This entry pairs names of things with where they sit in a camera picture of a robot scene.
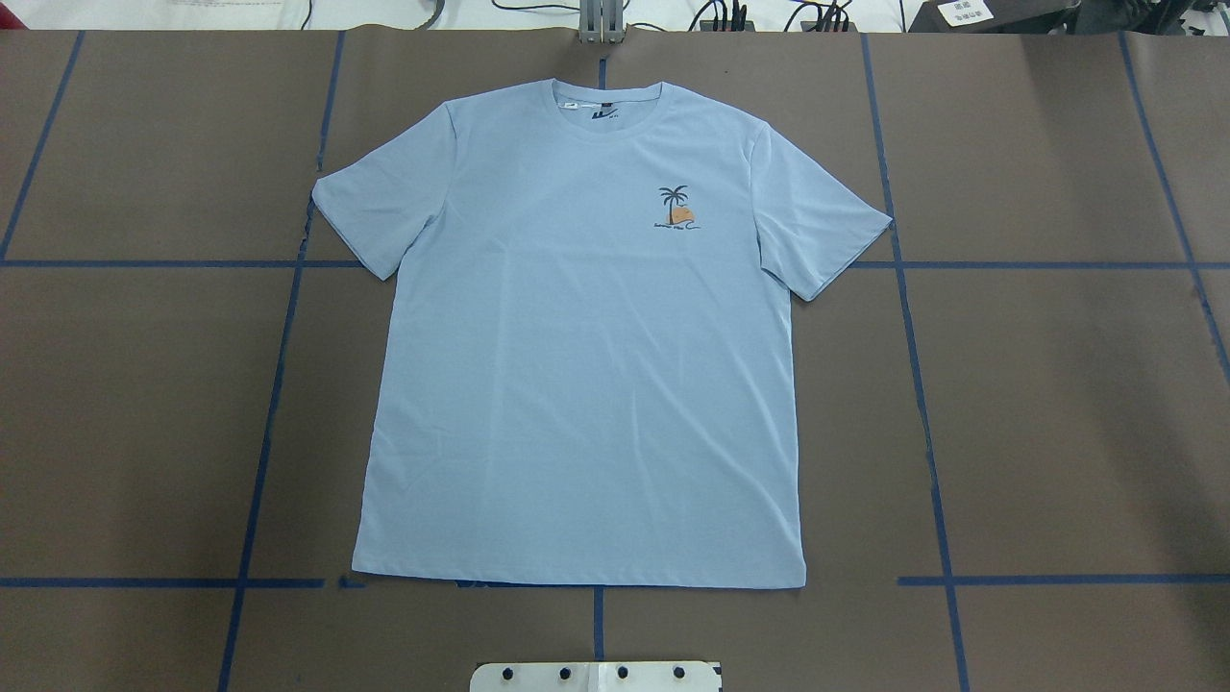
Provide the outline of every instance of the white floor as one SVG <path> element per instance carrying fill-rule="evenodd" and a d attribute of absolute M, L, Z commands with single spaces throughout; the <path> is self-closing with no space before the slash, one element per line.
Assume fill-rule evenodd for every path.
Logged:
<path fill-rule="evenodd" d="M 502 0 L 504 5 L 531 5 L 550 0 Z M 560 1 L 573 4 L 574 0 Z M 434 0 L 6 0 L 31 28 L 109 29 L 337 29 L 364 23 L 415 28 L 434 9 Z M 672 31 L 688 28 L 704 0 L 631 0 L 625 20 L 652 22 Z M 907 25 L 921 0 L 904 0 Z M 759 31 L 781 31 L 797 4 L 792 0 L 752 0 L 748 18 Z M 847 7 L 861 31 L 902 31 L 898 0 L 852 0 Z M 800 18 L 811 17 L 811 11 Z M 1212 36 L 1226 36 L 1218 12 L 1188 12 L 1187 26 Z M 539 10 L 514 12 L 492 6 L 490 0 L 448 0 L 433 28 L 539 28 L 577 26 L 576 12 Z M 791 31 L 798 31 L 798 21 Z"/>

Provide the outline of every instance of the red object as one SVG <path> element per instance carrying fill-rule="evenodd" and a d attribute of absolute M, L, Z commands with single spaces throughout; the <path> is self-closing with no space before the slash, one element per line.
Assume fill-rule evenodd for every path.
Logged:
<path fill-rule="evenodd" d="M 30 27 L 21 23 L 21 20 L 17 18 L 17 15 L 10 12 L 9 7 L 5 7 L 4 2 L 0 2 L 0 28 L 30 28 Z"/>

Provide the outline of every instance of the white label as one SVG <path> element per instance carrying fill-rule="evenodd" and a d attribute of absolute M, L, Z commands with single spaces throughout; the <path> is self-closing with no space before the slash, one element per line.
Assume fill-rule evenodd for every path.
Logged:
<path fill-rule="evenodd" d="M 957 0 L 940 5 L 940 14 L 948 26 L 966 26 L 995 18 L 983 0 Z"/>

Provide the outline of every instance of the white bracket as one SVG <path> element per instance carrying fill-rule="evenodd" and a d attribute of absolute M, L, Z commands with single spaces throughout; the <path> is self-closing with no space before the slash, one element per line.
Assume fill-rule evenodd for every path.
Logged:
<path fill-rule="evenodd" d="M 624 0 L 581 0 L 581 42 L 624 41 Z"/>
<path fill-rule="evenodd" d="M 470 692 L 722 692 L 722 665 L 706 661 L 483 664 Z"/>

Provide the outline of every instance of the shirt chest print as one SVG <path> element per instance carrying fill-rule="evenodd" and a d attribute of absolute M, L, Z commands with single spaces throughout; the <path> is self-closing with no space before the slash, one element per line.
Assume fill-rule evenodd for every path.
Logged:
<path fill-rule="evenodd" d="M 662 203 L 667 206 L 667 222 L 656 222 L 653 227 L 674 227 L 679 230 L 696 230 L 696 214 L 688 208 L 688 193 L 684 192 L 686 184 L 679 187 L 659 187 Z"/>

